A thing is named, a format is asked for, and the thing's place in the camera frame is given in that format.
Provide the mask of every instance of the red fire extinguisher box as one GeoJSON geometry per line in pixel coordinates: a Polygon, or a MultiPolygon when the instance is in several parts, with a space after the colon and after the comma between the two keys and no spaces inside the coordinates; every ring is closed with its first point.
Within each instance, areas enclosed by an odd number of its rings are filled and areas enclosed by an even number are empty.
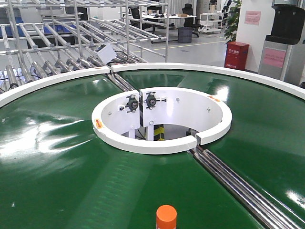
{"type": "Polygon", "coordinates": [[[228,42],[224,67],[244,70],[247,61],[249,45],[240,42],[228,42]]]}

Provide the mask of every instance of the potted plant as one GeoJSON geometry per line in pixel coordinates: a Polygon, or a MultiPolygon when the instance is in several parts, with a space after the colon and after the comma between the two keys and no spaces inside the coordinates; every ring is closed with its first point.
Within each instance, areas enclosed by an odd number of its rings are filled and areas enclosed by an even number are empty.
{"type": "Polygon", "coordinates": [[[236,40],[242,0],[233,0],[232,3],[236,3],[236,5],[230,8],[229,11],[230,16],[227,18],[227,28],[224,31],[225,38],[229,39],[228,42],[234,42],[236,40]]]}

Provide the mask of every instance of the gray trash bin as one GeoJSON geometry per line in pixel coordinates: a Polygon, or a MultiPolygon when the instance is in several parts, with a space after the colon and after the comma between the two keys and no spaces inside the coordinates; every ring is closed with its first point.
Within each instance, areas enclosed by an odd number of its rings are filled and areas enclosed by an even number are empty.
{"type": "Polygon", "coordinates": [[[191,43],[192,42],[192,32],[191,27],[180,27],[178,28],[178,42],[179,43],[191,43]]]}

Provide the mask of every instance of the pink notice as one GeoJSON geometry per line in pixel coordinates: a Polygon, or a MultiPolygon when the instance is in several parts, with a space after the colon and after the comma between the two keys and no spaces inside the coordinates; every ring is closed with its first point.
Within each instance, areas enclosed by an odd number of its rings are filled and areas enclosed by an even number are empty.
{"type": "Polygon", "coordinates": [[[260,19],[261,19],[260,11],[246,11],[246,17],[244,19],[244,23],[250,25],[259,25],[260,19]]]}
{"type": "Polygon", "coordinates": [[[286,51],[265,48],[264,64],[282,68],[285,61],[286,51]]]}

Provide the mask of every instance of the yellow floor line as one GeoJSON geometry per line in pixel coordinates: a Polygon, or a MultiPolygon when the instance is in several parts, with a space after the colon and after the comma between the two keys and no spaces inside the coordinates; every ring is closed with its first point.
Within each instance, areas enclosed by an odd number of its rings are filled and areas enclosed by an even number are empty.
{"type": "Polygon", "coordinates": [[[227,42],[227,41],[179,45],[179,46],[174,46],[174,47],[168,47],[168,49],[175,49],[175,48],[182,48],[182,47],[189,47],[189,46],[197,46],[197,45],[203,45],[203,44],[215,44],[215,43],[222,43],[222,42],[227,42]]]}

